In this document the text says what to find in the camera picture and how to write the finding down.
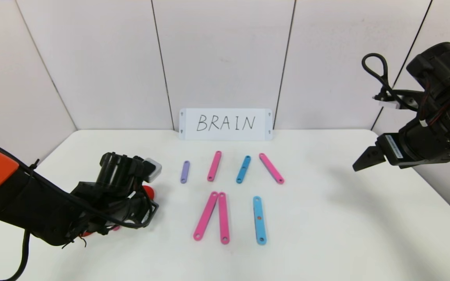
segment white sign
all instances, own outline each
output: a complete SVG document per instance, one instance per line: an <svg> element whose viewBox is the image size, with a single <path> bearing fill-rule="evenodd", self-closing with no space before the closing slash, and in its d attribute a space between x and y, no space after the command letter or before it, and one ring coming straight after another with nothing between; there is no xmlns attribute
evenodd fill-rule
<svg viewBox="0 0 450 281"><path fill-rule="evenodd" d="M179 130L180 139L269 141L273 114L264 108L184 108Z"/></svg>

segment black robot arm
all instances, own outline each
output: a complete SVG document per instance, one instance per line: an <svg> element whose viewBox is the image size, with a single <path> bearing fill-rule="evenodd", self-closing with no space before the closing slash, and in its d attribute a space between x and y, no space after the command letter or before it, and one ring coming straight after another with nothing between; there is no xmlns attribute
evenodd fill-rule
<svg viewBox="0 0 450 281"><path fill-rule="evenodd" d="M366 66L368 57L378 57L382 61L384 75L379 76ZM380 135L376 145L367 148L354 163L354 171L386 159L400 168L450 162L450 43L429 48L407 65L407 71L425 89L423 92L393 90L386 76L386 60L379 54L366 55L362 65L382 83L382 90L374 97L376 100L395 100L401 108L417 114L398 133Z"/></svg>

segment pink plastic strip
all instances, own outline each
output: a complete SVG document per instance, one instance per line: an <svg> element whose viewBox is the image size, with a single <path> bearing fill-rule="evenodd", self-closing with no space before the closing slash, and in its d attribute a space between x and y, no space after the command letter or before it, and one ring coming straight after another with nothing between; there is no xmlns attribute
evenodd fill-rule
<svg viewBox="0 0 450 281"><path fill-rule="evenodd" d="M259 158L263 162L263 164L265 165L266 169L270 172L270 174L272 175L273 179L278 184L282 185L284 183L284 178L279 174L277 169L273 166L272 162L270 162L270 160L268 160L268 158L266 157L265 153L260 153L259 154Z"/></svg>
<svg viewBox="0 0 450 281"><path fill-rule="evenodd" d="M207 174L207 181L213 181L214 176L216 176L216 171L218 170L218 164L220 164L221 151L217 151L214 154L213 163L211 163L211 168Z"/></svg>
<svg viewBox="0 0 450 281"><path fill-rule="evenodd" d="M204 212L200 216L199 223L194 231L194 240L199 241L204 236L204 231L206 231L207 223L209 222L209 218L213 213L214 205L216 205L216 200L218 199L218 192L213 191L209 196L209 199L206 203L206 207L204 207Z"/></svg>
<svg viewBox="0 0 450 281"><path fill-rule="evenodd" d="M227 196L225 193L218 194L218 211L220 212L220 241L222 244L230 242L229 216L227 213Z"/></svg>

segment plastic strip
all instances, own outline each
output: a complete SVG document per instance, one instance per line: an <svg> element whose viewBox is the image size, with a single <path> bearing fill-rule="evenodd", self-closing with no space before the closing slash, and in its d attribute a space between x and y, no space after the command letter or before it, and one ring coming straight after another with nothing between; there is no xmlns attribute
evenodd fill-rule
<svg viewBox="0 0 450 281"><path fill-rule="evenodd" d="M200 216L199 223L195 228L193 237L194 240L199 241L204 236L204 232L206 231L207 223L209 222L209 218L213 213L214 205L216 205L216 200L218 199L218 192L211 192L209 199L207 200L206 207Z"/></svg>
<svg viewBox="0 0 450 281"><path fill-rule="evenodd" d="M257 233L257 242L260 245L266 244L265 218L263 216L263 207L261 206L261 198L253 197L253 211L255 213L255 228Z"/></svg>
<svg viewBox="0 0 450 281"><path fill-rule="evenodd" d="M265 153L260 153L259 154L259 158L263 162L263 164L265 165L266 169L270 172L270 174L272 175L273 179L278 184L282 185L284 183L284 178L279 174L277 169L273 166L272 162L270 162L270 160L268 160L268 158L266 157Z"/></svg>
<svg viewBox="0 0 450 281"><path fill-rule="evenodd" d="M216 171L218 170L218 164L220 164L221 151L217 151L214 154L213 162L211 163L211 168L209 168L209 173L207 174L207 181L213 181L214 176L216 176Z"/></svg>
<svg viewBox="0 0 450 281"><path fill-rule="evenodd" d="M182 176L180 177L180 183L186 183L189 176L189 167L191 163L189 161L184 162L184 168L182 169Z"/></svg>
<svg viewBox="0 0 450 281"><path fill-rule="evenodd" d="M218 194L218 210L220 212L220 241L222 244L230 242L229 215L227 213L227 196L225 193Z"/></svg>
<svg viewBox="0 0 450 281"><path fill-rule="evenodd" d="M239 174L237 175L236 183L242 183L244 180L244 177L246 176L246 171L248 171L248 167L250 166L251 162L251 156L247 155L244 158L243 165L241 166L241 169L239 170Z"/></svg>

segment wall seam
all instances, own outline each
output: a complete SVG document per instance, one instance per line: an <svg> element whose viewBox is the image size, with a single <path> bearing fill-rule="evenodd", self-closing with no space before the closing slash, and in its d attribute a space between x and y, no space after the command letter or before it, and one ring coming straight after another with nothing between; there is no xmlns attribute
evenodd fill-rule
<svg viewBox="0 0 450 281"><path fill-rule="evenodd" d="M70 112L66 106L66 104L64 103L64 100L62 99L62 96L60 95L59 89L57 89L57 86L55 85L55 81L53 81L52 76L50 75L50 71L48 71L48 67L45 64L45 61L43 60L43 57L41 56L41 53L39 52L38 46L36 45L36 41L34 41L34 37L32 37L32 34L30 33L29 30L29 26L27 25L27 22L25 21L25 18L23 17L22 14L22 10L20 9L20 6L18 5L18 1L14 0L16 7L18 9L18 12L20 13L20 17L22 18L22 21L25 25L25 28L27 29L27 32L29 33L30 39L32 41L32 44L34 45L34 48L36 49L37 55L39 55L39 59L41 59L41 63L43 64L43 66L45 67L46 73L48 74L48 77L50 78L50 81L53 84L53 87L55 88L55 91L57 92L57 95L59 96L60 101L62 102L62 105L64 106L64 108L66 109L67 115L70 118L70 121L72 121L72 124L74 125L75 130L77 130L77 126L74 122L74 119L72 118L72 116L70 115Z"/></svg>

